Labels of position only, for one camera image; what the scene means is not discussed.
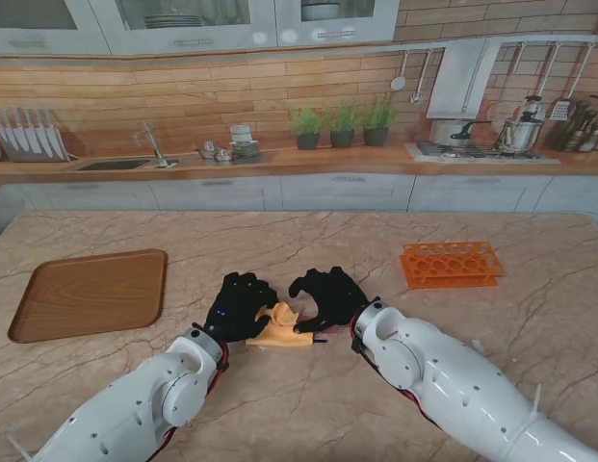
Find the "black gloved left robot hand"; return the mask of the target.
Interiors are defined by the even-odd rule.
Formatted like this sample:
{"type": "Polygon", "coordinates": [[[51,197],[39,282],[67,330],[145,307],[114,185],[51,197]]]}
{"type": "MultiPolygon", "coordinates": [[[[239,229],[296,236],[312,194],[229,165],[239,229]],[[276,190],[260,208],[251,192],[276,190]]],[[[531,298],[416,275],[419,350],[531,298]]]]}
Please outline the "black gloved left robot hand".
{"type": "Polygon", "coordinates": [[[229,273],[209,309],[203,329],[226,343],[256,338],[270,320],[268,315],[256,316],[263,307],[272,309],[277,302],[276,291],[254,273],[229,273]]]}

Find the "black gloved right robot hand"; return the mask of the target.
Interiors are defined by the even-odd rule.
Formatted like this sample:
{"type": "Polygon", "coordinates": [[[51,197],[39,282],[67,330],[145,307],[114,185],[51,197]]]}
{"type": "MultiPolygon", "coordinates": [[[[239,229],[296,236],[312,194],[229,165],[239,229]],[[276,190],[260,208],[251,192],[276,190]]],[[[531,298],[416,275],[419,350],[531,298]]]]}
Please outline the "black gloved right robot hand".
{"type": "Polygon", "coordinates": [[[317,315],[294,326],[296,333],[315,333],[334,325],[347,325],[355,312],[369,303],[354,280],[338,266],[328,272],[309,269],[289,287],[289,296],[295,298],[300,292],[310,295],[316,303],[317,315]]]}

